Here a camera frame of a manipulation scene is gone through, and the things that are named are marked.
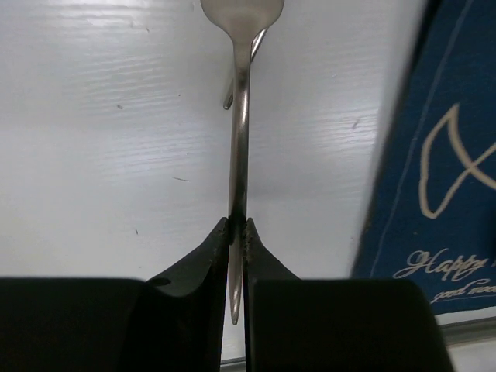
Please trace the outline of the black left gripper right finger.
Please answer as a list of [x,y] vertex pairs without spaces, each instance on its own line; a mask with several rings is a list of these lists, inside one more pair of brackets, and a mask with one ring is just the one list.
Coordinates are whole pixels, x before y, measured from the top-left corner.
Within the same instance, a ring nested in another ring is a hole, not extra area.
[[301,279],[244,230],[249,371],[451,371],[421,289],[389,279]]

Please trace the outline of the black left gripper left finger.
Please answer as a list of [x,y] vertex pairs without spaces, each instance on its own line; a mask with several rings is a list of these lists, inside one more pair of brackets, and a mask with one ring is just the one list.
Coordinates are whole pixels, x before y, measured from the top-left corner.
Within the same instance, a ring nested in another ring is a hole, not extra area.
[[2,278],[1,369],[219,370],[228,227],[146,281]]

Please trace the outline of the dark blue cloth placemat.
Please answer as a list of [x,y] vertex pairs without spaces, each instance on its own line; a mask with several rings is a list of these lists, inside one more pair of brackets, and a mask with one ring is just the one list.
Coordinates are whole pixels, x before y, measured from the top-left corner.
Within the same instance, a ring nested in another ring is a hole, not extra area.
[[437,314],[495,304],[495,3],[432,1],[352,275],[406,279]]

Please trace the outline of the silver metal fork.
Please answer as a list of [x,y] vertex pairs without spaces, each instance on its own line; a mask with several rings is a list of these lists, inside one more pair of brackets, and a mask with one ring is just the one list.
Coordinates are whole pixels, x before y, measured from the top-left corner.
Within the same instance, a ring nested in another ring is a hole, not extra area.
[[252,46],[256,37],[271,27],[281,16],[283,0],[201,2],[208,20],[232,41],[232,139],[229,170],[229,264],[228,288],[232,324],[239,321],[242,298],[242,238],[246,223],[250,68]]

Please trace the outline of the silver metal spoon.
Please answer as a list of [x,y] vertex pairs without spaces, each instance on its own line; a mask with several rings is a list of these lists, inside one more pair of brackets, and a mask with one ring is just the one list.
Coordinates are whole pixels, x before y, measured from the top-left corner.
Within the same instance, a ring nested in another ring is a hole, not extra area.
[[[263,42],[266,34],[267,34],[267,29],[263,29],[253,40],[251,47],[251,60],[254,60],[255,56],[257,55],[258,50],[260,49],[260,45]],[[234,79],[231,80],[226,92],[226,96],[224,97],[224,101],[222,103],[222,107],[225,110],[229,110],[233,103],[233,89],[234,89],[233,85],[234,85]]]

